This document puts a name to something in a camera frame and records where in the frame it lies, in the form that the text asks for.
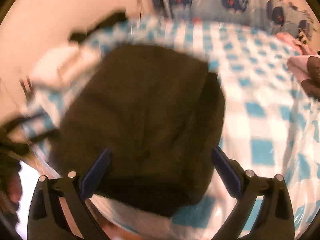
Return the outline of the person left hand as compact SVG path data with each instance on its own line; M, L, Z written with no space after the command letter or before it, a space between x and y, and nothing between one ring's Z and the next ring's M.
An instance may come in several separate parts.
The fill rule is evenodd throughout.
M20 200L23 193L21 179L18 172L11 175L6 182L6 185L8 197L14 205L15 211L17 211L20 207Z

